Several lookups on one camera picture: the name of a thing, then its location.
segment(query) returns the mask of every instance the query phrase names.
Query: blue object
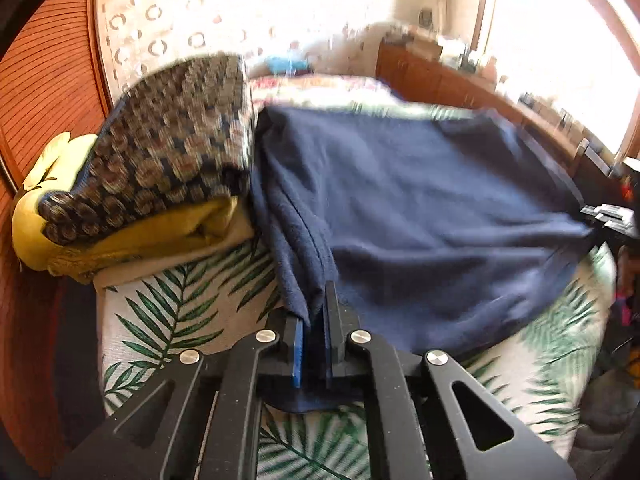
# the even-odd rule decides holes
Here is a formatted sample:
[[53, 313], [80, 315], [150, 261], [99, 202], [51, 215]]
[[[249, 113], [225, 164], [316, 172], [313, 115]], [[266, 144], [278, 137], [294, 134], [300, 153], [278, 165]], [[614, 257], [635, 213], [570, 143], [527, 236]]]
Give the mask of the blue object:
[[396, 348], [461, 356], [542, 313], [592, 245], [567, 174], [490, 112], [437, 122], [267, 107], [255, 153], [257, 221], [307, 329], [334, 280]]
[[296, 70], [307, 70], [309, 63], [306, 59], [295, 57], [270, 56], [266, 59], [267, 67], [272, 74], [294, 75]]

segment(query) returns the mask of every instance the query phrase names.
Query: black plastic part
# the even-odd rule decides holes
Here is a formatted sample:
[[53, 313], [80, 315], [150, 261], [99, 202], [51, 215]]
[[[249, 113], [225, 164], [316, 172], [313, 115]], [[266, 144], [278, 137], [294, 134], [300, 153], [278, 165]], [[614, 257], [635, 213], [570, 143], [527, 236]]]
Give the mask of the black plastic part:
[[[357, 392], [376, 480], [575, 480], [569, 465], [452, 358], [397, 352], [382, 336], [354, 342], [357, 318], [328, 284], [332, 388]], [[70, 453], [54, 480], [254, 480], [263, 395], [294, 388], [299, 320], [270, 314], [276, 337], [175, 358]], [[206, 425], [215, 400], [209, 433]]]
[[174, 359], [67, 455], [53, 479], [192, 478], [226, 358]]
[[[418, 420], [396, 350], [376, 334], [362, 344], [349, 338], [348, 345], [351, 351], [366, 354], [370, 363], [375, 409], [379, 413], [375, 421], [380, 421], [378, 434], [382, 435], [382, 441], [376, 441], [376, 477], [429, 480]], [[372, 402], [371, 397], [365, 398], [365, 404]]]
[[255, 463], [248, 459], [247, 448], [254, 454], [257, 452], [260, 431], [259, 400], [255, 395], [258, 359], [277, 343], [277, 334], [268, 343], [261, 343], [255, 334], [249, 334], [231, 349], [200, 466], [203, 478], [255, 478], [255, 469], [246, 468]]
[[632, 250], [640, 249], [640, 233], [636, 227], [636, 214], [631, 216], [630, 222], [625, 222], [617, 213], [622, 209], [624, 208], [601, 204], [597, 210], [596, 207], [589, 205], [580, 210], [582, 218], [596, 228], [600, 238], [609, 245], [614, 254], [617, 253], [616, 248], [619, 248], [620, 245], [626, 245]]
[[[423, 426], [435, 479], [575, 480], [574, 471], [551, 446], [540, 440], [453, 359], [438, 366], [425, 358], [424, 367], [430, 377], [431, 391], [422, 407], [421, 418], [428, 421], [431, 413], [436, 415], [434, 426], [428, 423]], [[484, 404], [483, 409], [465, 409], [473, 402]], [[449, 431], [443, 431], [444, 421]], [[474, 427], [484, 434], [474, 435]], [[485, 443], [493, 441], [495, 445], [479, 449], [478, 439]]]

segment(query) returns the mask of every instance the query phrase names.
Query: wooden dresser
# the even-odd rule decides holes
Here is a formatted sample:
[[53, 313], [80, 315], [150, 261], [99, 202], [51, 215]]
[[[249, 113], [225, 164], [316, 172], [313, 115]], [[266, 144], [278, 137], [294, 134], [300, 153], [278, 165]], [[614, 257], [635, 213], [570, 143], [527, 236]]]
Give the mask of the wooden dresser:
[[564, 165], [574, 160], [574, 146], [553, 125], [523, 104], [512, 103], [485, 88], [486, 82], [423, 59], [403, 46], [380, 43], [376, 76], [400, 94], [417, 103], [434, 103], [460, 108], [494, 108], [513, 124], [524, 126]]

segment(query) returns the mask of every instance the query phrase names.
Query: window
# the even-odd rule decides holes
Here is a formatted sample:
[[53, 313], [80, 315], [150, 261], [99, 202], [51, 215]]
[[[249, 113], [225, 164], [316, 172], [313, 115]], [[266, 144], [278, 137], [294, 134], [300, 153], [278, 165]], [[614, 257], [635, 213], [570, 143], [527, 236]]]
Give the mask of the window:
[[555, 98], [610, 151], [618, 150], [640, 78], [587, 0], [495, 0], [486, 50], [512, 84]]

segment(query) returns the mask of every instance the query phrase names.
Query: yellow fabric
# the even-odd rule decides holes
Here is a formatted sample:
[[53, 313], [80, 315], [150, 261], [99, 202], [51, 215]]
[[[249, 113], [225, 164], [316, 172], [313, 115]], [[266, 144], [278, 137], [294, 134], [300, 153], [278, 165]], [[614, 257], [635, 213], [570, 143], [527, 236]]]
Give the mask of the yellow fabric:
[[231, 218], [225, 237], [218, 243], [202, 249], [185, 253], [172, 254], [160, 258], [145, 258], [134, 262], [126, 262], [100, 270], [94, 277], [94, 286], [97, 292], [107, 286], [122, 285], [140, 278], [146, 278], [156, 272], [171, 269], [175, 266], [192, 262], [200, 258], [206, 258], [218, 251], [225, 251], [254, 237], [254, 229], [249, 222], [248, 215], [242, 203], [238, 204]]
[[30, 191], [40, 183], [47, 170], [58, 160], [58, 157], [68, 145], [70, 138], [71, 134], [69, 132], [62, 132], [49, 141], [22, 183], [25, 191]]
[[183, 205], [135, 222], [92, 245], [59, 246], [42, 234], [40, 198], [50, 190], [69, 190], [97, 137], [76, 137], [63, 149], [47, 180], [27, 192], [12, 218], [12, 238], [18, 257], [31, 269], [54, 276], [69, 275], [88, 283], [99, 269], [137, 258], [157, 258], [219, 243], [226, 235], [238, 199], [220, 197]]

